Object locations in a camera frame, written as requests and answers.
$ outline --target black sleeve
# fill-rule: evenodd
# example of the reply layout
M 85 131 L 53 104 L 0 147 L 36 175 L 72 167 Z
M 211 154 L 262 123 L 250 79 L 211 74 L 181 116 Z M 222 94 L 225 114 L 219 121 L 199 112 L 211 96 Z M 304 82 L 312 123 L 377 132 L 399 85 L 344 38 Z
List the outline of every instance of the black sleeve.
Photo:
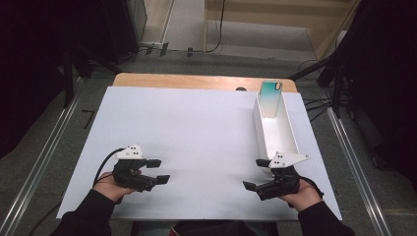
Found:
M 353 230 L 342 224 L 325 202 L 302 210 L 298 214 L 303 236 L 351 236 Z
M 52 236 L 111 235 L 109 219 L 115 203 L 91 189 L 75 211 L 64 214 Z

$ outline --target metal rail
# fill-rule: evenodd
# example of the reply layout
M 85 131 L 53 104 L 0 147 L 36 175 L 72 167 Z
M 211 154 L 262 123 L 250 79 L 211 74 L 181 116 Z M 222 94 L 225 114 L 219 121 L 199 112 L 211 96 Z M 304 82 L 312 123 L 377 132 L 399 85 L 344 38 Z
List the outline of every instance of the metal rail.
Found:
M 81 90 L 84 87 L 84 82 L 81 78 L 78 78 L 76 84 L 76 91 Z M 74 99 L 68 105 L 68 107 L 62 111 L 60 117 L 58 118 L 57 123 L 55 124 L 51 134 L 49 135 L 42 151 L 40 152 L 36 163 L 28 175 L 25 184 L 23 185 L 20 192 L 15 196 L 13 203 L 9 209 L 9 212 L 0 228 L 0 235 L 8 236 L 15 233 L 16 228 L 18 227 L 19 222 L 22 219 L 25 210 L 27 209 L 30 199 L 33 196 L 34 191 L 36 190 L 37 185 L 42 178 L 43 173 L 49 163 L 50 158 L 52 157 L 55 148 L 59 144 L 59 141 L 62 137 L 62 134 L 65 131 L 65 128 L 68 125 L 68 122 L 71 119 L 71 116 L 74 113 L 74 109 L 77 106 L 80 93 L 76 92 Z
M 322 89 L 323 97 L 329 97 L 326 91 Z M 356 156 L 353 146 L 349 141 L 349 138 L 343 127 L 343 122 L 341 119 L 338 119 L 332 109 L 328 109 L 328 116 L 330 118 L 331 124 L 334 127 L 334 130 L 337 134 L 337 137 L 340 141 L 340 145 L 343 149 L 344 155 L 346 157 L 347 163 L 349 164 L 350 170 L 352 172 L 353 178 L 355 179 L 356 185 L 359 189 L 359 193 L 362 196 L 364 201 L 365 208 L 371 218 L 371 221 L 374 225 L 375 232 L 379 236 L 390 236 L 392 235 L 387 221 L 384 217 L 383 211 L 378 204 L 377 198 L 375 197 L 370 184 L 367 180 L 367 177 L 361 167 L 361 164 Z

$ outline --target person's arm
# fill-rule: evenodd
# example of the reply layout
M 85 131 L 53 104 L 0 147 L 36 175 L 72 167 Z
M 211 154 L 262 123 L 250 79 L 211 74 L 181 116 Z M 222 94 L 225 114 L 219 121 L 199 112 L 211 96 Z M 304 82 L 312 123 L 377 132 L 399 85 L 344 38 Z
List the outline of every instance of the person's arm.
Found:
M 342 224 L 322 201 L 316 189 L 300 180 L 297 194 L 281 197 L 297 209 L 304 236 L 351 236 L 353 230 Z
M 119 187 L 104 173 L 75 211 L 66 212 L 52 236 L 111 235 L 109 219 L 116 202 L 136 190 Z

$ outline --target black cable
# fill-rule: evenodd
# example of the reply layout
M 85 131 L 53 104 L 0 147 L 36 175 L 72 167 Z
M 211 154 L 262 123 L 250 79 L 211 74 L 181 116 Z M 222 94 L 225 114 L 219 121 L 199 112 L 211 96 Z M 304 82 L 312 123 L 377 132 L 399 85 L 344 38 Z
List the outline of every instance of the black cable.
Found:
M 305 63 L 307 62 L 317 62 L 318 60 L 307 60 L 307 61 L 303 61 L 299 66 L 298 66 L 298 72 L 300 72 L 301 70 L 301 66 L 303 66 Z M 305 76 L 303 76 L 304 79 L 306 80 L 313 80 L 313 78 L 307 78 Z
M 107 162 L 107 160 L 114 154 L 114 153 L 116 153 L 116 152 L 118 152 L 118 151 L 121 151 L 121 150 L 123 150 L 124 148 L 118 148 L 118 149 L 116 149 L 116 150 L 114 150 L 113 152 L 111 152 L 110 154 L 108 154 L 107 155 L 107 157 L 105 157 L 105 159 L 103 160 L 103 162 L 101 163 L 101 165 L 100 165 L 100 167 L 98 168 L 98 170 L 97 170 L 97 173 L 96 173 L 96 175 L 95 175 L 95 178 L 94 178 L 94 181 L 93 181 L 93 186 L 98 182 L 98 181 L 100 181 L 100 180 L 102 180 L 102 179 L 105 179 L 105 178 L 107 178 L 107 177 L 110 177 L 110 176 L 112 176 L 113 174 L 111 173 L 111 174 L 109 174 L 109 175 L 106 175 L 106 176 L 103 176 L 103 177 L 101 177 L 101 178 L 98 178 L 98 176 L 99 176 L 99 174 L 101 173 L 101 170 L 102 170 L 102 168 L 104 167 L 104 165 L 105 165 L 105 163 Z M 62 201 L 61 202 L 59 202 L 56 206 L 54 206 L 46 215 L 44 215 L 43 216 L 43 218 L 41 218 L 38 222 L 37 222 L 37 224 L 33 227 L 33 229 L 30 231 L 30 233 L 28 234 L 28 236 L 31 236 L 31 235 L 33 235 L 33 233 L 36 231 L 36 229 L 37 229 L 37 227 L 39 227 L 39 225 L 55 210 L 55 209 L 57 209 L 58 207 L 60 207 L 61 206 L 61 204 L 62 204 Z
M 319 113 L 319 114 L 317 114 L 315 117 L 313 117 L 311 120 L 310 120 L 310 122 L 313 122 L 314 120 L 316 120 L 319 116 L 321 116 L 323 113 L 325 113 L 325 111 L 327 111 L 328 110 L 328 107 L 325 107 L 325 108 L 323 108 L 323 110 Z
M 123 61 L 120 62 L 120 64 L 123 64 L 123 63 L 127 62 L 131 57 L 136 56 L 136 55 L 141 54 L 142 52 L 146 52 L 146 51 L 147 51 L 146 49 L 142 49 L 142 50 L 139 50 L 139 51 L 137 51 L 135 53 L 132 53 L 132 54 L 130 54 L 128 56 L 121 57 L 121 58 L 119 58 L 119 60 L 123 60 Z
M 211 53 L 211 52 L 215 51 L 215 50 L 217 49 L 217 47 L 220 45 L 220 43 L 221 43 L 221 30 L 222 30 L 222 27 L 223 27 L 224 3 L 225 3 L 225 2 L 226 2 L 226 0 L 223 0 L 223 6 L 221 7 L 221 17 L 220 17 L 220 39 L 218 40 L 217 46 L 216 46 L 214 49 L 210 50 L 210 51 L 206 51 L 206 53 Z
M 30 233 L 28 234 L 28 236 L 33 235 L 33 233 L 36 231 L 37 227 L 39 227 L 39 225 L 53 212 L 55 211 L 55 209 L 57 209 L 59 206 L 61 206 L 62 201 L 59 202 L 56 206 L 54 206 L 46 215 L 43 216 L 43 218 L 41 218 L 37 224 L 31 229 Z
M 217 34 L 220 34 L 220 30 L 219 30 L 219 28 L 218 28 L 218 26 L 217 26 L 217 12 L 215 12 L 215 19 L 214 19 L 214 25 L 215 25 L 215 31 L 217 32 Z
M 309 100 L 309 101 L 331 100 L 331 97 L 326 97 L 326 98 L 303 98 L 303 100 Z
M 223 0 L 223 4 L 222 4 L 222 7 L 221 7 L 221 17 L 220 17 L 220 39 L 218 40 L 217 46 L 216 46 L 214 49 L 209 50 L 209 51 L 201 51 L 201 50 L 194 51 L 194 50 L 193 50 L 193 53 L 212 53 L 212 52 L 213 52 L 213 51 L 215 51 L 215 50 L 218 48 L 218 46 L 220 45 L 220 43 L 221 43 L 221 39 L 222 39 L 222 28 L 223 28 L 223 18 L 224 18 L 224 5 L 225 5 L 225 2 L 226 2 L 226 0 Z M 152 50 L 162 50 L 162 49 L 157 48 L 157 47 L 153 47 L 153 48 L 152 48 Z M 189 51 L 184 51 L 184 50 L 173 50 L 173 49 L 166 49 L 166 51 L 169 51 L 169 52 L 184 52 L 184 53 L 190 53 Z
M 329 107 L 331 107 L 331 104 L 325 103 L 325 104 L 322 104 L 320 106 L 313 106 L 313 107 L 307 108 L 306 111 L 309 112 L 309 111 L 316 110 L 316 109 L 319 109 L 319 108 L 322 108 L 322 107 L 329 108 Z
M 315 102 L 317 102 L 317 101 L 322 101 L 322 102 L 323 102 L 323 104 L 329 104 L 329 103 L 332 103 L 332 100 L 331 100 L 331 99 L 317 99 L 317 100 L 312 100 L 312 101 L 309 101 L 309 102 L 305 103 L 304 105 L 305 105 L 305 106 L 307 106 L 307 105 L 310 105 L 310 104 L 315 103 Z
M 100 165 L 100 167 L 98 168 L 98 170 L 97 170 L 97 173 L 95 174 L 95 178 L 94 178 L 94 181 L 93 181 L 93 183 L 92 183 L 92 185 L 94 186 L 99 180 L 101 180 L 101 179 L 103 179 L 103 178 L 101 178 L 101 179 L 98 179 L 98 176 L 100 175 L 100 173 L 101 173 L 101 170 L 102 170 L 102 168 L 104 167 L 104 165 L 105 165 L 105 163 L 107 162 L 107 160 L 113 155 L 113 154 L 115 154 L 116 152 L 119 152 L 119 151 L 121 151 L 121 150 L 124 150 L 124 148 L 118 148 L 118 149 L 116 149 L 116 150 L 114 150 L 114 151 L 112 151 L 110 154 L 108 154 L 107 155 L 107 157 L 105 157 L 105 159 L 103 160 L 103 162 L 101 163 L 101 165 Z

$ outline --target white paper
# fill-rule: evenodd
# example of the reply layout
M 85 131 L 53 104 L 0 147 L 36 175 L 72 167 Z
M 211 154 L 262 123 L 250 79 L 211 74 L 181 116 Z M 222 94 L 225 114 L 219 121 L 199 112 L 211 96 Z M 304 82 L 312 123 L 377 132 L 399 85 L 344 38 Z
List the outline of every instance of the white paper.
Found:
M 341 219 L 301 96 L 283 95 L 299 151 L 311 156 L 295 168 L 319 185 Z M 287 203 L 261 201 L 242 183 L 271 180 L 256 164 L 255 96 L 249 91 L 108 88 L 57 217 L 77 208 L 108 154 L 140 144 L 145 158 L 162 160 L 159 168 L 143 168 L 143 174 L 171 177 L 151 192 L 126 196 L 114 218 L 296 220 L 296 210 Z M 110 159 L 103 171 L 115 163 Z

